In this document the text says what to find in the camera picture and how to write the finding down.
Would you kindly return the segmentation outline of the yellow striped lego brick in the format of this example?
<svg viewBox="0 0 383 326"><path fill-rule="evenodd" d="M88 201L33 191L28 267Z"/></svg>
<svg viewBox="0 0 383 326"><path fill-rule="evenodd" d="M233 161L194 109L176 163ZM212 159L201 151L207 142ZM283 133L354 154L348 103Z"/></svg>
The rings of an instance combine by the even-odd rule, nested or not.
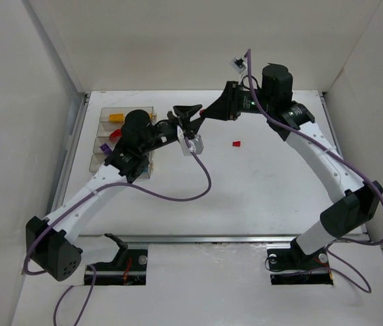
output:
<svg viewBox="0 0 383 326"><path fill-rule="evenodd" d="M121 113L111 114L109 116L109 121L110 122L123 122L124 121L124 115Z"/></svg>

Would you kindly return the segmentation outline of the red rounded lego brick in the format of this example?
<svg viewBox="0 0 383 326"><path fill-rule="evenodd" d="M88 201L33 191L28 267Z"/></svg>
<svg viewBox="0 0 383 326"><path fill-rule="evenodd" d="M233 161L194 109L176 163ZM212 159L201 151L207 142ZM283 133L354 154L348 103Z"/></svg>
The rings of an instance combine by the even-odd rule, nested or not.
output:
<svg viewBox="0 0 383 326"><path fill-rule="evenodd" d="M110 141L117 141L120 137L122 136L122 132L120 129L117 129L115 131L113 131L110 135L109 135L109 140Z"/></svg>

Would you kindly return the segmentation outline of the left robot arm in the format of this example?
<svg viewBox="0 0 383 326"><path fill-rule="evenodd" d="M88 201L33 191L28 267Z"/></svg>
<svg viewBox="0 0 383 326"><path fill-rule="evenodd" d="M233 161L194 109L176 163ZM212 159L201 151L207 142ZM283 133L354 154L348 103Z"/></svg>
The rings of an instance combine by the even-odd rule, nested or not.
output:
<svg viewBox="0 0 383 326"><path fill-rule="evenodd" d="M175 106L165 120L153 123L144 109L124 116L121 135L113 151L94 176L68 202L43 219L31 218L26 224L26 257L23 271L35 262L57 281L64 281L79 265L105 263L120 266L126 259L127 244L113 234L90 240L79 238L88 222L127 187L144 192L135 184L149 166L149 154L171 143L180 143L185 155L196 157L203 150L198 130L202 117L192 116L202 105Z"/></svg>

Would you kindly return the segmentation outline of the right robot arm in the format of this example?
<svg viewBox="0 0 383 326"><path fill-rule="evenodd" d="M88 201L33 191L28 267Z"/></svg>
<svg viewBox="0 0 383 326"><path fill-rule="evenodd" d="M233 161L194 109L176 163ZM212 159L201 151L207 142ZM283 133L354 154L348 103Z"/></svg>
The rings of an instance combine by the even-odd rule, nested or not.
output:
<svg viewBox="0 0 383 326"><path fill-rule="evenodd" d="M234 121L242 113L268 115L267 123L308 164L325 187L332 205L319 221L292 240L290 254L301 260L368 222L376 213L383 189L368 184L342 163L331 148L311 112L293 100L293 76L283 65L269 64L262 70L261 86L245 88L226 83L221 96L201 112L201 117Z"/></svg>

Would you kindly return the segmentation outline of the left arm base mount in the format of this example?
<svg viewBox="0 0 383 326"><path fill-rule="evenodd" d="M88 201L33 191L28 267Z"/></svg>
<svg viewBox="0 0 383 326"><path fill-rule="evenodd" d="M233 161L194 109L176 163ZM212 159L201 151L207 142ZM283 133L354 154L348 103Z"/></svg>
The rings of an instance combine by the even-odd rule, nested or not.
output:
<svg viewBox="0 0 383 326"><path fill-rule="evenodd" d="M131 247L125 258L94 265L97 286L142 286L146 285L148 248Z"/></svg>

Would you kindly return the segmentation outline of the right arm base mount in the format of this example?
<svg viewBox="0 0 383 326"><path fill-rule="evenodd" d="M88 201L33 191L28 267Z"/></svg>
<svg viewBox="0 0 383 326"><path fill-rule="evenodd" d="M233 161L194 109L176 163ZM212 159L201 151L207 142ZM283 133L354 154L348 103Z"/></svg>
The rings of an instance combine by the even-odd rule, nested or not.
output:
<svg viewBox="0 0 383 326"><path fill-rule="evenodd" d="M333 285L324 249L304 256L291 248L272 248L265 263L272 285Z"/></svg>

